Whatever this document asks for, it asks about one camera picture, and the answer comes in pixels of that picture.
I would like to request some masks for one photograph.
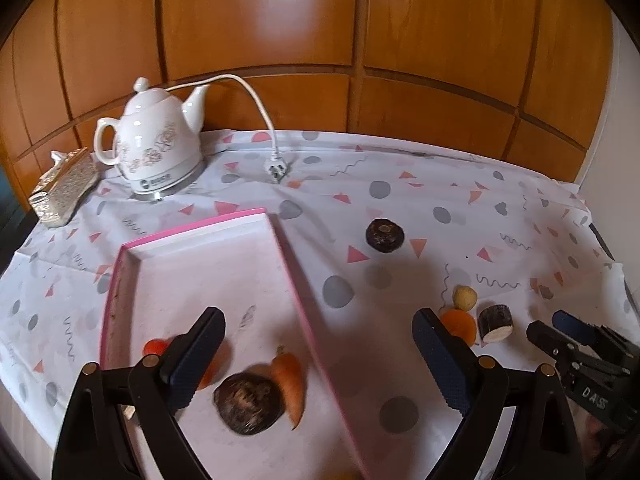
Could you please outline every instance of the kettle base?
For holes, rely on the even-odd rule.
[[[135,198],[136,200],[140,200],[142,202],[153,202],[154,200],[160,200],[165,196],[169,196],[177,193],[180,190],[183,190],[189,184],[193,184],[196,179],[202,174],[205,169],[204,160],[201,160],[194,168],[187,173],[186,176],[182,178],[180,182],[176,182],[172,186],[169,186],[165,189],[159,191],[153,191],[151,193],[136,193],[132,192],[131,198]]]

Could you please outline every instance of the tablecloth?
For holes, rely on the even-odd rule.
[[[280,184],[263,169],[267,132],[207,132],[207,168],[188,188],[138,202],[106,170],[67,226],[38,224],[17,251],[0,280],[0,378],[51,446],[79,369],[98,360],[120,245],[236,210],[267,208],[286,241],[319,358],[370,478],[425,478],[460,421],[410,334],[414,312],[446,308],[457,285],[478,291],[478,308],[510,306],[513,335],[473,348],[505,367],[549,361],[524,331],[559,308],[638,340],[622,266],[589,229],[575,187],[404,140],[293,131],[278,138],[290,164]],[[367,245],[374,218],[404,229],[399,250]],[[509,414],[503,419],[482,474],[499,456]]]

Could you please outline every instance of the kettle lid knob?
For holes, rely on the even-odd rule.
[[[139,77],[136,79],[136,82],[133,83],[133,89],[138,93],[149,90],[149,79],[146,77]]]

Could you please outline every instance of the kettle lid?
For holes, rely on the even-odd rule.
[[[136,79],[133,89],[137,92],[124,107],[124,115],[131,115],[145,108],[164,101],[171,94],[162,88],[149,88],[149,79],[139,77]]]

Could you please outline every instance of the white power cord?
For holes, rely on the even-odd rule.
[[[262,116],[262,120],[264,120],[264,123],[266,124],[267,129],[269,130],[269,135],[271,136],[271,159],[267,160],[267,162],[264,165],[264,169],[275,180],[277,180],[278,182],[281,181],[282,178],[287,173],[287,165],[282,159],[282,156],[280,155],[280,150],[278,149],[278,138],[276,137],[276,131],[273,128],[273,123],[271,122],[271,118],[269,117],[267,110],[265,110],[264,105],[260,100],[260,97],[252,88],[252,86],[249,85],[247,81],[245,81],[240,76],[237,76],[235,74],[220,74],[220,75],[215,75],[213,77],[209,77],[208,79],[203,79],[202,81],[194,81],[193,83],[184,83],[181,85],[172,86],[170,88],[165,88],[165,90],[169,92],[171,90],[187,88],[189,86],[197,86],[197,85],[213,83],[214,81],[219,81],[220,79],[233,79],[234,81],[238,81],[244,87],[244,89],[247,92],[249,92],[249,95],[254,100],[255,105],[258,107],[258,111]]]

